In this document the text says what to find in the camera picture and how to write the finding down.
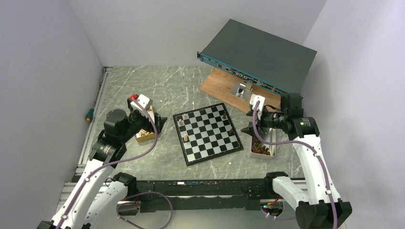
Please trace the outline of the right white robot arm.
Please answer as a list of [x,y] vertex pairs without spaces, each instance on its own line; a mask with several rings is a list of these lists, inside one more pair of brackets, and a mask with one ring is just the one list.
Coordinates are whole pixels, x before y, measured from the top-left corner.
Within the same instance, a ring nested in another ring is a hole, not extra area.
[[293,145],[304,173],[307,190],[295,185],[284,172],[266,175],[263,192],[269,198],[281,196],[295,211],[301,229],[337,229],[352,213],[349,201],[343,201],[327,169],[314,118],[305,117],[298,93],[281,96],[280,107],[267,110],[265,98],[251,95],[253,119],[241,131],[268,146]]

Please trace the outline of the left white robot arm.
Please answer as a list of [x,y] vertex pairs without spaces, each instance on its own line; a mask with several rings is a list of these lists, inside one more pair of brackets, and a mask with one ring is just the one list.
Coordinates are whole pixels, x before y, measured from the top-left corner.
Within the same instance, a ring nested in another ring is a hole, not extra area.
[[70,196],[50,221],[41,221],[39,229],[96,229],[109,208],[124,200],[132,200],[138,193],[137,179],[119,172],[112,177],[109,187],[99,197],[97,193],[126,152],[126,142],[148,127],[158,135],[167,117],[158,113],[143,113],[122,109],[107,113],[104,129],[93,145],[85,169]]

